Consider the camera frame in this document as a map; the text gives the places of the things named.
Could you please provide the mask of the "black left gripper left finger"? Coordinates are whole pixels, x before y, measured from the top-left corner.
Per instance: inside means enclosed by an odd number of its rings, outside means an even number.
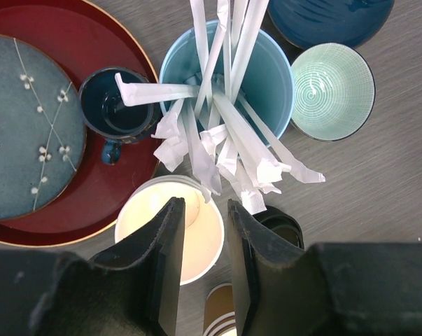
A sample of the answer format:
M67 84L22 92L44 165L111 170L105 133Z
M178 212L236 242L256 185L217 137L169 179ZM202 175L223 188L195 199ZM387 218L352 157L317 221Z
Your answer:
M0 335L173 335L185 201L84 259L0 249Z

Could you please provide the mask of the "brown paper cup stack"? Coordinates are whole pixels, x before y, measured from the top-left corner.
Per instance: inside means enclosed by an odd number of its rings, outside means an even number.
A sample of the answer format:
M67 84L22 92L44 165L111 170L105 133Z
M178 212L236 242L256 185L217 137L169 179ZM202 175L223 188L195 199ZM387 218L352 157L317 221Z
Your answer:
M213 335L237 335L231 283L216 286L206 298L203 336Z

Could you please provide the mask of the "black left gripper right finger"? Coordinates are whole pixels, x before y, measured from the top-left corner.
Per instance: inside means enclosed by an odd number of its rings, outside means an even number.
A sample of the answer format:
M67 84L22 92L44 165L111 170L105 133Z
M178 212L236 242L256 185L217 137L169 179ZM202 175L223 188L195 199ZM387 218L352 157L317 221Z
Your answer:
M239 335L422 335L422 242L300 249L227 210Z

